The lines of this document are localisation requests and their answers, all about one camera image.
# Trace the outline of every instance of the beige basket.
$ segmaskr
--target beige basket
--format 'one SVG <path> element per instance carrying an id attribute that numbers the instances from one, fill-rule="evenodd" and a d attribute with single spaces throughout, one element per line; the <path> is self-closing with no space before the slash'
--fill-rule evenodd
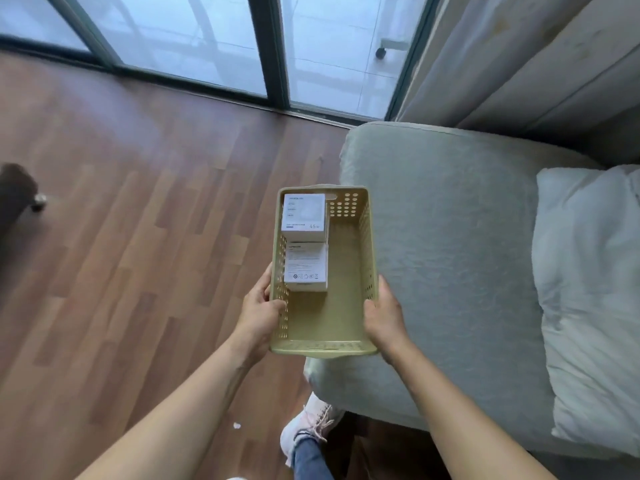
<path id="1" fill-rule="evenodd" d="M 291 292 L 284 286 L 287 240 L 280 233 L 284 195 L 324 193 L 329 217 L 328 291 Z M 271 299 L 287 302 L 271 350 L 315 358 L 368 355 L 378 350 L 365 336 L 363 303 L 378 297 L 378 275 L 366 187 L 286 188 L 278 193 L 273 238 Z"/>

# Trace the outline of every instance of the chair wheel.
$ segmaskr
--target chair wheel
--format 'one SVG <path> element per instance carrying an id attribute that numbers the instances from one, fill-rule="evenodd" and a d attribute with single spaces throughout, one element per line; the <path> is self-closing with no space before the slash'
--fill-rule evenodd
<path id="1" fill-rule="evenodd" d="M 33 203 L 31 204 L 31 210 L 33 212 L 42 212 L 46 206 L 47 206 L 47 196 L 44 194 L 37 194 L 36 197 L 33 198 Z"/>

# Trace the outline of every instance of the sneaker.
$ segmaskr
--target sneaker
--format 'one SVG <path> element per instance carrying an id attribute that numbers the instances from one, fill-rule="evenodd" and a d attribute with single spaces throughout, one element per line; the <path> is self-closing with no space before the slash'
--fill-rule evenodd
<path id="1" fill-rule="evenodd" d="M 344 416 L 344 411 L 320 400 L 313 392 L 299 415 L 289 421 L 280 435 L 280 448 L 287 457 L 286 466 L 291 467 L 293 450 L 305 437 L 325 442 L 326 436 Z"/>

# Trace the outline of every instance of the laminate flooring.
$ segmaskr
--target laminate flooring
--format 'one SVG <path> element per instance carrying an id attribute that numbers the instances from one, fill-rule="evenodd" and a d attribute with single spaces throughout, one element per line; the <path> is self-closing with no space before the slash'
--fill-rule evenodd
<path id="1" fill-rule="evenodd" d="M 336 183 L 347 130 L 6 53 L 0 81 L 2 161 L 49 197 L 0 239 L 0 478 L 71 479 L 229 336 L 277 191 Z M 291 478 L 302 368 L 251 371 L 197 478 Z"/>

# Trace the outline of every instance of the fluffy white pillow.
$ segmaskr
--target fluffy white pillow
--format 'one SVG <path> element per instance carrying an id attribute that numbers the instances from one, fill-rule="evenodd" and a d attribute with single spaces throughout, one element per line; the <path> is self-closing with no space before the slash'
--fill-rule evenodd
<path id="1" fill-rule="evenodd" d="M 552 434 L 640 457 L 640 166 L 544 169 L 538 191 Z"/>

